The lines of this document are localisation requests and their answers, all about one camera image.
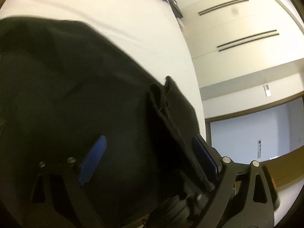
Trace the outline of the dark bedside table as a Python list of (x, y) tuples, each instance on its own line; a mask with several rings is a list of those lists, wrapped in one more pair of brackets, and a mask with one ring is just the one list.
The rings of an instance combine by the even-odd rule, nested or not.
[(168, 3), (169, 3), (169, 5), (170, 5), (170, 7), (172, 9), (172, 12), (173, 12), (174, 16), (176, 18), (182, 19), (183, 18), (183, 14), (182, 14), (181, 10), (179, 9), (176, 1), (168, 1)]

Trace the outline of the white wardrobe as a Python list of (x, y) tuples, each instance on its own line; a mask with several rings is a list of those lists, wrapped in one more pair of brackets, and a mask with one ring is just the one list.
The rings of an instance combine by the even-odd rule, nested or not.
[(176, 0), (200, 88), (303, 58), (303, 24), (278, 0)]

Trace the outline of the black pants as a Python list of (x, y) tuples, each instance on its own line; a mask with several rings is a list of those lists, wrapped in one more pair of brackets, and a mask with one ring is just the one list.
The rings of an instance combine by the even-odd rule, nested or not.
[(106, 151), (83, 190), (105, 227), (166, 227), (166, 138), (200, 135), (176, 81), (159, 82), (78, 21), (1, 19), (1, 227), (74, 227), (33, 203), (39, 163)]

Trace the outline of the white bed mattress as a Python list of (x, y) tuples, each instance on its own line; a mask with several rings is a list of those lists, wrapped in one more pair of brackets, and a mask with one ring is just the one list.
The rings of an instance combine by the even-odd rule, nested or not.
[(171, 76), (196, 110), (206, 135), (205, 116), (191, 56), (170, 5), (162, 0), (6, 0), (1, 17), (29, 15), (81, 21), (126, 52), (159, 82)]

